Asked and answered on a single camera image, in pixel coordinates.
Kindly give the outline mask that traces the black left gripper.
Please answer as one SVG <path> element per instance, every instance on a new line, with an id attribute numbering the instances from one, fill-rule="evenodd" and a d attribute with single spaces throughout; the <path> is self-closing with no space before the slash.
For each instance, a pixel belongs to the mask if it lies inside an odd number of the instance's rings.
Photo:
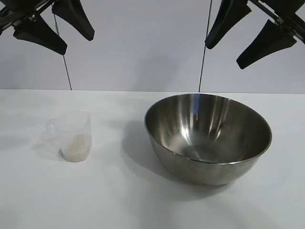
<path id="1" fill-rule="evenodd" d="M 13 26 L 23 18 L 26 20 L 14 28 L 13 37 L 18 40 L 32 42 L 50 49 L 60 55 L 67 50 L 66 42 L 55 32 L 40 15 L 50 5 L 52 12 L 68 22 L 84 38 L 92 41 L 95 30 L 89 22 L 80 0 L 1 0 L 4 6 L 0 10 L 0 32 Z"/>

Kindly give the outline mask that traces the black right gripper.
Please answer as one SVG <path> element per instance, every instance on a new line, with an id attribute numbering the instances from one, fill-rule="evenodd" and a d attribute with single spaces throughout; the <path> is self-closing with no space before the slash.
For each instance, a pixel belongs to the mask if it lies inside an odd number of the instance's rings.
<path id="1" fill-rule="evenodd" d="M 223 0 L 214 24 L 205 39 L 208 49 L 214 48 L 226 33 L 251 12 L 247 0 Z M 304 0 L 251 0 L 251 2 L 274 19 L 268 20 L 252 43 L 240 54 L 236 62 L 241 69 L 283 49 L 295 45 L 296 36 L 305 41 L 305 21 L 296 12 Z"/>

